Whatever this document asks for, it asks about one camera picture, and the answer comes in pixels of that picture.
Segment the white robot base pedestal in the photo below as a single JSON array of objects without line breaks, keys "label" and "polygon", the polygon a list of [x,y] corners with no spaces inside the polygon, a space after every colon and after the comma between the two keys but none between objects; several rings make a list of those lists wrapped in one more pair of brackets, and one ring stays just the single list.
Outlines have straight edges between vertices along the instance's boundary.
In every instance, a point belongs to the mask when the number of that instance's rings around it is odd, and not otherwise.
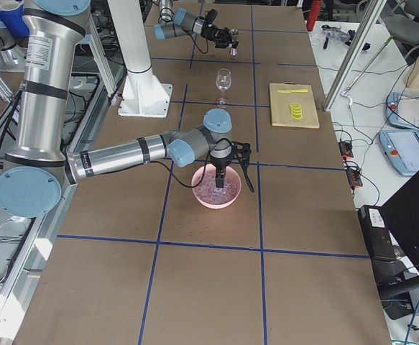
[{"label": "white robot base pedestal", "polygon": [[172,85],[162,84],[152,70],[139,2],[111,0],[108,4],[126,67],[119,115],[165,118]]}]

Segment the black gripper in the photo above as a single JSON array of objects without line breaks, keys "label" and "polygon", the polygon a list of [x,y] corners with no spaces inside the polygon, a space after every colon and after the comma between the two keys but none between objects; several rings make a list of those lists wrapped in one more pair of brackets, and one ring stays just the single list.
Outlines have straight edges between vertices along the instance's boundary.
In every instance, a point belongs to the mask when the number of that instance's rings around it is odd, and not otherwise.
[{"label": "black gripper", "polygon": [[216,48],[218,49],[235,48],[233,41],[235,37],[235,29],[229,29],[228,27],[221,29],[214,24],[204,24],[201,31],[201,37],[214,42]]},{"label": "black gripper", "polygon": [[231,164],[232,159],[227,157],[214,157],[210,155],[211,164],[216,168],[215,181],[217,188],[224,188],[226,168]]}]

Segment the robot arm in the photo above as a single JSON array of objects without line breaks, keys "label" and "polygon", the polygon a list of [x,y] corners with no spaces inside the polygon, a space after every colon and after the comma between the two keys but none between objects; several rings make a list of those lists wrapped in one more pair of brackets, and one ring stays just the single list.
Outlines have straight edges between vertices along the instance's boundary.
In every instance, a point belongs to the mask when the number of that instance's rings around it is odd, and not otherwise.
[{"label": "robot arm", "polygon": [[[62,197],[63,183],[112,173],[170,157],[179,167],[209,153],[231,162],[234,149],[222,149],[231,137],[231,117],[223,109],[208,111],[203,124],[190,132],[169,131],[94,151],[63,154],[61,139],[68,102],[75,46],[82,43],[91,19],[91,1],[24,1],[23,20],[29,42],[21,93],[16,142],[5,153],[0,174],[0,206],[26,218],[45,215]],[[172,85],[162,84],[152,71],[139,1],[108,1],[126,69],[120,116],[165,118]],[[178,9],[169,22],[155,26],[159,40],[199,35],[231,48],[236,54],[238,30],[218,28],[215,9],[197,17]]]},{"label": "robot arm", "polygon": [[213,42],[215,48],[229,48],[231,55],[237,55],[239,31],[217,27],[214,24],[218,16],[216,9],[210,9],[203,16],[197,17],[184,8],[173,11],[172,1],[158,1],[158,7],[158,23],[154,26],[158,40],[186,36],[196,41],[197,37],[202,37],[206,42]]}]

